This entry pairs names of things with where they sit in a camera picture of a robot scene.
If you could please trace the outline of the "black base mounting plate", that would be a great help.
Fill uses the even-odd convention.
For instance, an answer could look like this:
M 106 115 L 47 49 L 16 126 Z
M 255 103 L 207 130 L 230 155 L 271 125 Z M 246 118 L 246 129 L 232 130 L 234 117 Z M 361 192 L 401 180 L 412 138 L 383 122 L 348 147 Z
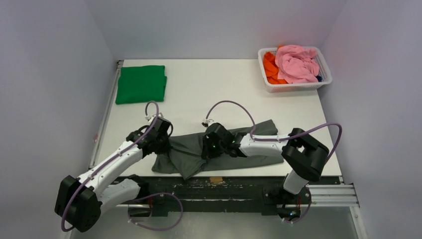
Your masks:
M 211 184 L 210 178 L 141 177 L 148 184 L 147 196 L 124 202 L 133 217 L 165 217 L 169 212 L 198 213 L 259 213 L 263 216 L 296 218 L 309 204 L 319 198 L 335 196 L 340 187 L 334 177 L 323 177 L 297 196 L 283 193 L 283 177 L 223 177 L 221 184 Z

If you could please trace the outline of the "pink crumpled t-shirt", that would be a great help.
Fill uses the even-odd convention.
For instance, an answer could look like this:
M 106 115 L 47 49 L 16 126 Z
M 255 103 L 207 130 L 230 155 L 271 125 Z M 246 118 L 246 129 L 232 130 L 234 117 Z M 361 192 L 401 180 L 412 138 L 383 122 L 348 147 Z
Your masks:
M 317 51 L 314 48 L 299 45 L 279 47 L 275 55 L 278 78 L 288 84 L 317 83 L 319 65 L 316 57 Z

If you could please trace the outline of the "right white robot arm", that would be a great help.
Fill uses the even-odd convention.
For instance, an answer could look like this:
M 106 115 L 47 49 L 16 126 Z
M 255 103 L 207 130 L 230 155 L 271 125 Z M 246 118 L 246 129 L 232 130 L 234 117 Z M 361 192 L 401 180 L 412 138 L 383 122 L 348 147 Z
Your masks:
M 206 160 L 222 154 L 282 158 L 292 170 L 284 179 L 281 191 L 290 195 L 299 194 L 309 182 L 317 182 L 331 157 L 324 144 L 300 128 L 292 129 L 288 135 L 233 134 L 221 124 L 213 123 L 206 129 L 202 141 L 201 157 Z

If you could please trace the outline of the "orange t-shirt in basket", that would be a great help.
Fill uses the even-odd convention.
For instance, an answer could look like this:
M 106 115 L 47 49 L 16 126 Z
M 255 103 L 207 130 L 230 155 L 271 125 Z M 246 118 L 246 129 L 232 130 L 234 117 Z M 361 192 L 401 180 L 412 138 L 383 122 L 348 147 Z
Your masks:
M 287 84 L 285 79 L 278 77 L 279 68 L 275 63 L 275 54 L 266 52 L 263 57 L 263 66 L 267 81 L 272 85 Z

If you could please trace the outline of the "folded green t-shirt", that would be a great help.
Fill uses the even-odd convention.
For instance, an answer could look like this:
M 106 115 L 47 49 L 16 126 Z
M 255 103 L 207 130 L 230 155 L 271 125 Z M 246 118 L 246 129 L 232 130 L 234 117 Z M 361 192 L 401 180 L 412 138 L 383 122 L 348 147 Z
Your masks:
M 165 98 L 167 76 L 164 65 L 123 67 L 117 83 L 117 105 L 162 102 Z

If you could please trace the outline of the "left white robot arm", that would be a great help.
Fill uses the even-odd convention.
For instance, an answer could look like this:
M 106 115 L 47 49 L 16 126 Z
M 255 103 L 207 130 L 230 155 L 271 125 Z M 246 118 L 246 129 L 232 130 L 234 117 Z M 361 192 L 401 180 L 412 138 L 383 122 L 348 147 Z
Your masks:
M 170 148 L 172 124 L 155 117 L 131 132 L 125 141 L 103 162 L 87 172 L 65 177 L 59 186 L 54 211 L 61 217 L 62 230 L 89 230 L 114 206 L 141 199 L 149 193 L 148 184 L 131 175 L 115 184 L 115 180 L 130 166 L 151 153 L 163 153 Z

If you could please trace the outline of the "brown tape piece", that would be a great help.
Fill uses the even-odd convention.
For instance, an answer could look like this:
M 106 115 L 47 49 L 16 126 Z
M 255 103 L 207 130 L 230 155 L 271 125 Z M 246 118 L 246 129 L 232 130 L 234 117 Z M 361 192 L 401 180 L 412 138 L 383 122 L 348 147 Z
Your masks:
M 221 184 L 223 182 L 222 177 L 210 177 L 211 184 Z

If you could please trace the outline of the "dark grey t-shirt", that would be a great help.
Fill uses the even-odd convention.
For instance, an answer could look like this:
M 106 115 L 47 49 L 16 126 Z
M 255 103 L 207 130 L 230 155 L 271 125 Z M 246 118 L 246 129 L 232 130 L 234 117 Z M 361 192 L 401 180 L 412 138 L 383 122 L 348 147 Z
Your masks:
M 281 156 L 230 157 L 222 154 L 210 160 L 202 159 L 202 137 L 204 132 L 171 136 L 171 148 L 158 154 L 151 170 L 157 173 L 179 173 L 185 180 L 203 171 L 244 169 L 283 163 Z

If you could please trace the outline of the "white plastic laundry basket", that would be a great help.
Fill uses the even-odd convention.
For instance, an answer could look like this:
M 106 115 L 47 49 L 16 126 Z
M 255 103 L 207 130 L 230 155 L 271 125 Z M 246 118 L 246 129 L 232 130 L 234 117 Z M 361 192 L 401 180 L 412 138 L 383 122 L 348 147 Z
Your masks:
M 261 70 L 261 75 L 267 92 L 278 93 L 278 92 L 291 92 L 291 91 L 307 91 L 307 90 L 317 90 L 318 88 L 328 85 L 332 82 L 331 71 L 326 63 L 326 60 L 321 53 L 321 51 L 314 46 L 304 46 L 306 49 L 314 49 L 317 52 L 317 55 L 314 57 L 316 63 L 319 65 L 319 76 L 321 76 L 321 81 L 317 83 L 301 83 L 301 84 L 270 84 L 267 80 L 265 73 L 263 59 L 264 55 L 267 52 L 276 54 L 277 47 L 272 48 L 261 48 L 258 50 L 258 64 Z

